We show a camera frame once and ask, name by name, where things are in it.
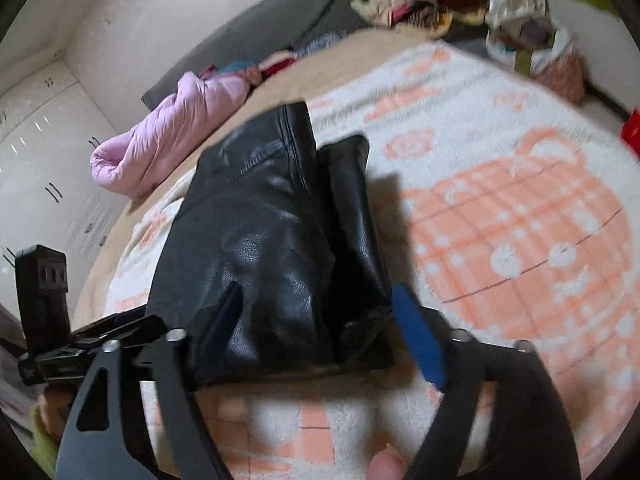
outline pink puffer garment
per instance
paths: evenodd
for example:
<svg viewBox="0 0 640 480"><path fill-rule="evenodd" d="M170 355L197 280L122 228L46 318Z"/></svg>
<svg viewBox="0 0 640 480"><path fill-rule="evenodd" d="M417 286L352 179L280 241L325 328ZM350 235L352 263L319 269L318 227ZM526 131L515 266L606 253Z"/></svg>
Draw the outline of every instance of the pink puffer garment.
<svg viewBox="0 0 640 480"><path fill-rule="evenodd" d="M94 180L130 198L148 193L231 117L248 93L249 84L239 75L202 80L187 72L177 93L128 132L96 148L91 156Z"/></svg>

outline ceiling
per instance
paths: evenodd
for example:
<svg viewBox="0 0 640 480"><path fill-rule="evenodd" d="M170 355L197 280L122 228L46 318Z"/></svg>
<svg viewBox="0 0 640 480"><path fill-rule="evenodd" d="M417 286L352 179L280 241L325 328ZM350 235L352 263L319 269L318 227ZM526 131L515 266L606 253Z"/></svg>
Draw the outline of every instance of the ceiling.
<svg viewBox="0 0 640 480"><path fill-rule="evenodd" d="M27 0L0 42L0 94L55 61L95 1Z"/></svg>

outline cabinet door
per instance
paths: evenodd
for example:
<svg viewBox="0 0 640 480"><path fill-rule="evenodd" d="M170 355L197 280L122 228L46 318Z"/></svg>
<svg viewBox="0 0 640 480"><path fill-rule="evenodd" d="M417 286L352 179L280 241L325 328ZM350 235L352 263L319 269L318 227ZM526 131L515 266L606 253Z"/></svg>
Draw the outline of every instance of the cabinet door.
<svg viewBox="0 0 640 480"><path fill-rule="evenodd" d="M0 142L0 233L12 250L42 244L66 254L70 311L127 204L91 176L92 151L115 133L75 84Z"/></svg>
<svg viewBox="0 0 640 480"><path fill-rule="evenodd" d="M0 142L0 232L14 251L35 244L62 250L67 213L44 171L38 133L25 121Z"/></svg>

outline hand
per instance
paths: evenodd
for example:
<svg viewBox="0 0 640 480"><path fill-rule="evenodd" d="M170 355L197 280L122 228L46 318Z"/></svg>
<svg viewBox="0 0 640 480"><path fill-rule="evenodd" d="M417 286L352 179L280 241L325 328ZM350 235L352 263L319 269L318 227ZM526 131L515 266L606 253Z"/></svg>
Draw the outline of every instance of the hand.
<svg viewBox="0 0 640 480"><path fill-rule="evenodd" d="M367 468L367 480L402 480L407 463L391 444L386 449L378 452Z"/></svg>
<svg viewBox="0 0 640 480"><path fill-rule="evenodd" d="M68 386L54 384L47 386L38 398L40 418L47 433L56 441L60 441L65 431L65 421L60 415L60 409L68 406L74 396L74 390Z"/></svg>

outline white blanket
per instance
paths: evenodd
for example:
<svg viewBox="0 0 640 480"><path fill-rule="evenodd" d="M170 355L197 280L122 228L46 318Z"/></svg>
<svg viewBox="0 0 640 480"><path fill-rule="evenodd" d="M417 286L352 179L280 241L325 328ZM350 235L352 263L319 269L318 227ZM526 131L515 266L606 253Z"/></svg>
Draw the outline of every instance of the white blanket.
<svg viewBox="0 0 640 480"><path fill-rule="evenodd" d="M405 50L308 106L318 145L353 131L369 139L369 194L392 281L481 340L532 340L588 476L640 399L633 155L542 87L439 43ZM106 314L146 301L184 189L136 229ZM406 356L399 361L364 376L215 388L200 405L237 475L362 478L386 442L410 458L438 404ZM490 405L488 390L467 469Z"/></svg>

